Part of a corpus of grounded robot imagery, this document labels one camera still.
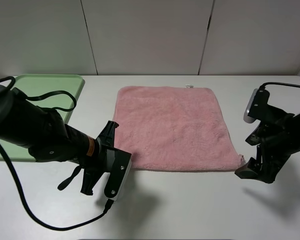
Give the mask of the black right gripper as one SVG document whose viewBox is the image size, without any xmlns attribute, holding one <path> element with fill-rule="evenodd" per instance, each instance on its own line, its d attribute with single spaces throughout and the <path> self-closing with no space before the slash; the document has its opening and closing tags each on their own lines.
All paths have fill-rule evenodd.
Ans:
<svg viewBox="0 0 300 240">
<path fill-rule="evenodd" d="M 251 157 L 234 174 L 240 179 L 256 180 L 271 184 L 277 174 L 294 154 L 293 143 L 285 131 L 267 123 L 260 123 L 246 138 L 249 145 L 257 145 L 256 159 Z"/>
</svg>

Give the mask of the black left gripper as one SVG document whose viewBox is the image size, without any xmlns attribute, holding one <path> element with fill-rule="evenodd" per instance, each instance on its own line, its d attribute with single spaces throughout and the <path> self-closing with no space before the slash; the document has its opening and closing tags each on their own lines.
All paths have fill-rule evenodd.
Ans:
<svg viewBox="0 0 300 240">
<path fill-rule="evenodd" d="M 94 186 L 104 173 L 120 170 L 125 177 L 129 174 L 132 154 L 114 147 L 115 131 L 118 126 L 117 122 L 109 120 L 95 139 L 99 151 L 98 154 L 92 155 L 92 161 L 84 168 L 80 190 L 82 194 L 92 196 Z"/>
</svg>

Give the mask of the black left handheld arm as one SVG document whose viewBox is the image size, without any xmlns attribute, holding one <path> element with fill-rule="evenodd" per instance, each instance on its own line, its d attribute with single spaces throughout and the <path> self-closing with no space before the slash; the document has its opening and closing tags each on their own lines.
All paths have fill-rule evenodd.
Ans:
<svg viewBox="0 0 300 240">
<path fill-rule="evenodd" d="M 60 191 L 83 170 L 80 191 L 91 196 L 101 176 L 109 173 L 104 194 L 114 200 L 132 164 L 131 153 L 114 147 L 118 123 L 108 121 L 98 137 L 92 138 L 65 124 L 57 107 L 33 105 L 31 102 L 36 100 L 17 88 L 0 85 L 0 139 L 26 148 L 39 163 L 77 164 L 71 176 L 58 185 Z"/>
</svg>

